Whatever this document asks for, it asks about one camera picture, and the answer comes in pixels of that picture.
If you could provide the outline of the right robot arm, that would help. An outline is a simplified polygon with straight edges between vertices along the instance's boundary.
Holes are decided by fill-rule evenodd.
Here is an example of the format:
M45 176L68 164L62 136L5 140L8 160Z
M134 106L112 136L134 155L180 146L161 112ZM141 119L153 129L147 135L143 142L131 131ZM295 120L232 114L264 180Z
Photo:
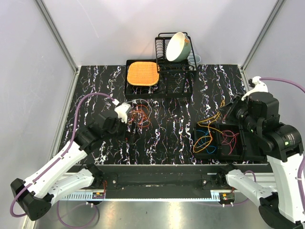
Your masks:
M274 229L305 227L303 143L299 131L279 121L279 101L268 92L238 94L219 108L225 122L250 133L270 164L276 190L248 178L236 166L226 166L216 177L218 187L233 187L253 202L265 223Z

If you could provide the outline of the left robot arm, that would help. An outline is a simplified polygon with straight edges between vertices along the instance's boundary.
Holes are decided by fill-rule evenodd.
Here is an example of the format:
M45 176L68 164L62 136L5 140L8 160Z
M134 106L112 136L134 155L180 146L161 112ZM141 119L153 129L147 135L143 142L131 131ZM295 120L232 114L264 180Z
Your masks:
M105 186L104 173L91 164L76 174L62 176L77 162L101 147L106 139L120 139L126 132L128 112L120 108L99 113L94 120L78 129L64 148L41 169L27 177L17 178L10 187L14 200L10 207L13 217L18 217L13 208L16 203L23 215L36 221L63 197L82 188L97 189Z

